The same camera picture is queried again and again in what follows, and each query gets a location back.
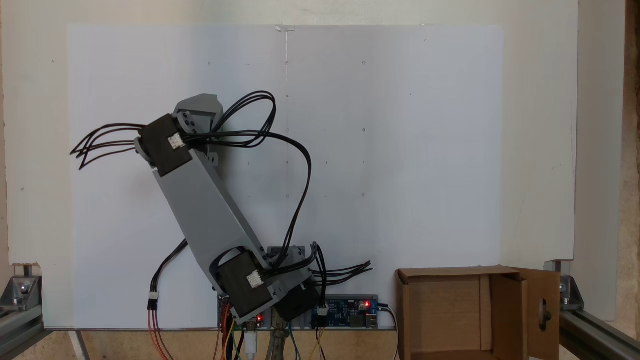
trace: circuit board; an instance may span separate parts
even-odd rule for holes
[[[378,328],[378,297],[375,295],[327,295],[326,327]],[[318,308],[311,312],[311,328],[322,327]]]

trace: white connector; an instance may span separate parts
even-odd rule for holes
[[[324,307],[318,307],[318,316],[327,316],[329,314],[329,307],[327,303],[324,303]]]
[[[184,146],[184,142],[182,141],[182,137],[180,137],[180,133],[171,135],[168,140],[173,150]]]
[[[258,352],[258,333],[255,331],[244,332],[244,351],[246,358],[253,360]]]
[[[254,289],[264,284],[264,282],[262,282],[260,274],[258,274],[258,270],[254,270],[251,274],[249,274],[249,276],[246,277],[246,279],[249,280],[249,284],[251,284],[251,287]]]

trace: green wire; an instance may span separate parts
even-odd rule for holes
[[[236,355],[238,355],[238,360],[242,360],[242,357],[240,357],[240,351],[238,351],[238,346],[236,345],[236,337],[234,336],[234,332],[231,332],[231,341],[234,342],[234,349],[236,350]]]

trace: cardboard flap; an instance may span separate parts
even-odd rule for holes
[[[448,351],[414,354],[411,360],[498,360],[490,351]]]
[[[529,356],[558,360],[560,347],[560,273],[517,268],[527,280]],[[551,319],[544,322],[544,311]]]
[[[464,276],[464,275],[491,275],[491,274],[517,274],[518,271],[506,266],[471,266],[466,268],[409,268],[399,269],[398,277],[403,284],[420,282],[422,277],[431,276]]]
[[[526,360],[527,281],[491,276],[493,356],[502,360]]]

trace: hole in cardboard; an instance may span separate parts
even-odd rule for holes
[[[547,301],[545,299],[540,299],[538,320],[538,327],[540,330],[547,331],[547,321],[551,320],[551,313],[547,310]]]

